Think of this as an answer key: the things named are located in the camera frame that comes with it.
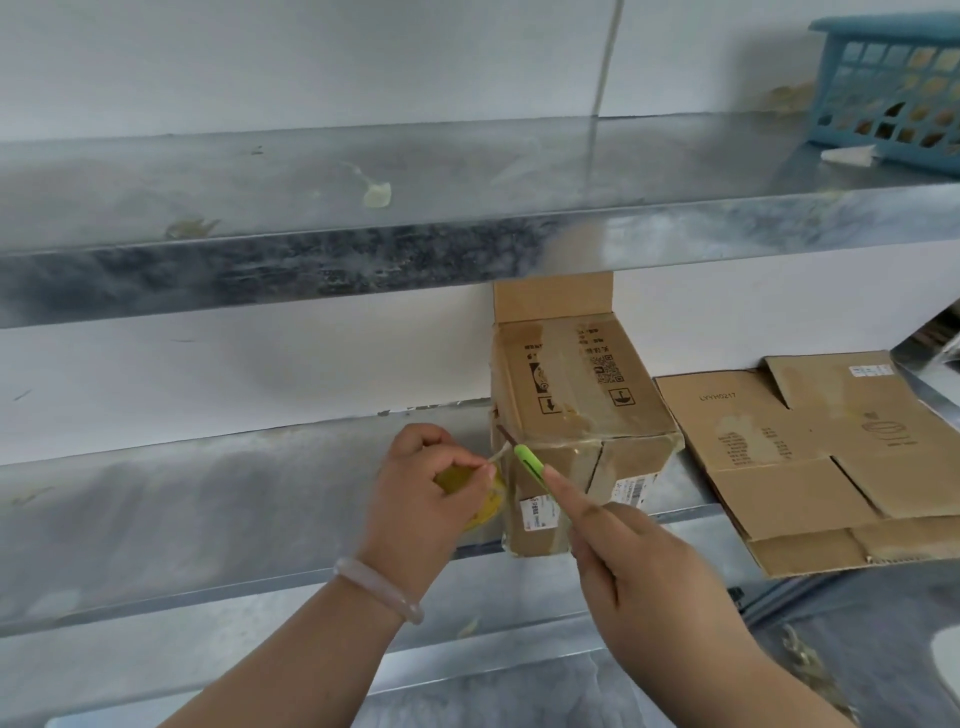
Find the barcode label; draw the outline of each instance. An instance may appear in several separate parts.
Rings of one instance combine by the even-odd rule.
[[[560,524],[560,506],[552,496],[537,496],[520,502],[524,531],[542,531]]]
[[[646,498],[647,489],[657,479],[658,473],[625,477],[613,483],[613,493],[610,496],[612,503],[625,503],[639,508]]]
[[[893,367],[889,364],[870,364],[862,367],[850,367],[853,376],[892,376]]]

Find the right hand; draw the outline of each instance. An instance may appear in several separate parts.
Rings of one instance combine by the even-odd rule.
[[[698,692],[722,692],[726,676],[743,680],[769,662],[692,546],[637,508],[596,505],[550,466],[543,480],[570,518],[571,551],[600,636],[675,721],[694,709]]]

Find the debris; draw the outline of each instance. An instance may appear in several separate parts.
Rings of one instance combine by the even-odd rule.
[[[457,639],[462,640],[464,637],[469,637],[470,635],[472,635],[474,632],[477,631],[477,627],[479,626],[480,626],[480,618],[474,617],[469,621],[466,627],[464,627],[462,630],[457,632]]]
[[[860,725],[856,710],[840,692],[840,687],[820,659],[820,655],[801,640],[797,630],[789,624],[783,627],[783,646],[790,653],[790,669],[797,679],[851,720],[853,725]]]
[[[756,110],[772,111],[779,115],[807,111],[813,106],[815,92],[816,84],[812,81],[796,85],[779,85],[767,91]]]
[[[167,240],[196,240],[198,237],[207,237],[220,224],[220,220],[206,222],[204,218],[195,220],[178,220],[167,226],[164,236]]]
[[[342,161],[340,163],[353,170],[353,174],[367,184],[367,191],[363,196],[364,207],[387,207],[390,205],[393,190],[389,182],[378,182],[377,180],[370,179],[363,173],[360,167],[352,162]]]

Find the green utility knife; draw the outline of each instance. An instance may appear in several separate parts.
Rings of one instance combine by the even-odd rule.
[[[543,490],[546,490],[546,485],[543,484],[543,463],[540,462],[540,459],[527,446],[518,444],[503,425],[497,425],[496,428],[507,438],[507,442],[514,446],[516,459],[523,463],[523,467],[530,471],[530,475],[534,477]]]

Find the cardboard box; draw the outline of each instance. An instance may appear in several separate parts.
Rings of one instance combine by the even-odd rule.
[[[657,380],[770,576],[960,556],[960,432],[887,352]]]
[[[638,504],[684,439],[612,313],[612,274],[503,281],[493,293],[499,421],[595,502]],[[492,440],[503,444],[496,430]],[[503,462],[505,547],[567,551],[556,503],[514,457]]]

